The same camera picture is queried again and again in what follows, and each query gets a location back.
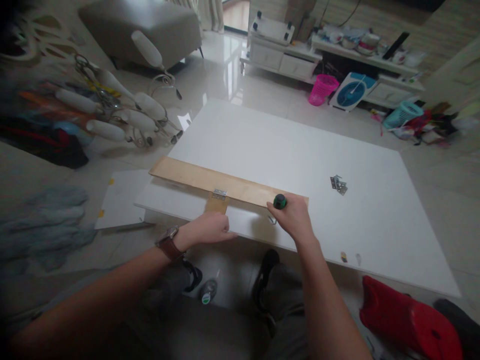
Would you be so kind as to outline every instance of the metal hinge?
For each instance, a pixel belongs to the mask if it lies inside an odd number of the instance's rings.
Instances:
[[[330,177],[330,182],[331,188],[337,190],[343,196],[349,188],[346,182],[340,181],[341,178],[341,176],[335,175],[334,177]]]
[[[225,200],[226,196],[227,196],[227,192],[219,189],[215,189],[211,195],[212,198],[219,199],[219,200]]]

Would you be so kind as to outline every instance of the white tv stand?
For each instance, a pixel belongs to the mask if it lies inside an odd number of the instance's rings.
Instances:
[[[295,46],[283,46],[252,36],[249,57],[246,53],[242,53],[240,57],[240,71],[243,73],[245,64],[251,64],[272,73],[314,84],[313,73],[321,60],[322,55],[315,54],[306,44],[299,42]]]
[[[315,50],[336,54],[378,68],[379,74],[376,84],[362,99],[369,103],[395,109],[402,101],[420,95],[425,91],[419,81],[414,83],[404,81],[418,73],[419,70],[397,65],[376,56],[364,56],[355,50],[345,49],[341,45],[323,41],[317,36],[313,37],[311,48],[300,42],[295,45],[283,46],[251,36],[249,57],[246,53],[242,53],[240,71],[243,73],[245,64],[250,64],[272,73],[314,84],[316,80],[316,76],[313,75],[314,70],[323,59],[323,56],[316,53]],[[391,73],[398,74],[399,77],[393,77]]]

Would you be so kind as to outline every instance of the hand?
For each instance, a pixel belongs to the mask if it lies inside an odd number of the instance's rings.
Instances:
[[[290,234],[294,241],[301,242],[312,238],[315,239],[305,199],[288,192],[283,195],[286,199],[286,206],[282,210],[278,210],[274,208],[271,202],[267,202],[266,207],[268,211],[271,212],[280,226]]]
[[[212,244],[237,237],[229,232],[229,217],[220,212],[208,211],[181,226],[173,241],[178,250],[185,252],[196,244]]]

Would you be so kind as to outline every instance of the white lamp shade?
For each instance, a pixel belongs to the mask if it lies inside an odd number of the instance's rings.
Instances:
[[[112,125],[108,122],[90,120],[86,123],[86,129],[89,132],[100,135],[102,138],[114,141],[122,142],[125,140],[125,131],[118,126]]]
[[[157,129],[155,121],[144,113],[127,109],[124,111],[124,114],[121,115],[122,120],[142,132],[154,132]]]
[[[131,39],[135,43],[137,49],[143,55],[145,60],[154,68],[163,68],[162,55],[155,45],[140,30],[135,30],[131,34]]]
[[[127,98],[134,100],[133,94],[128,91],[117,78],[107,70],[99,69],[96,72],[96,79],[104,86],[125,95]]]
[[[135,102],[154,120],[163,120],[167,116],[165,108],[144,92],[135,95]]]
[[[75,92],[60,89],[55,93],[55,97],[62,103],[65,103],[72,108],[80,110],[83,113],[95,114],[95,112],[97,111],[96,102]]]

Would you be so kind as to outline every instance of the gray sofa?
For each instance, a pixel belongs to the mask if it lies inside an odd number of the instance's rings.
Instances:
[[[170,2],[102,0],[82,7],[78,15],[114,64],[121,59],[150,66],[132,41],[135,30],[157,47],[166,69],[191,52],[202,51],[197,14]]]

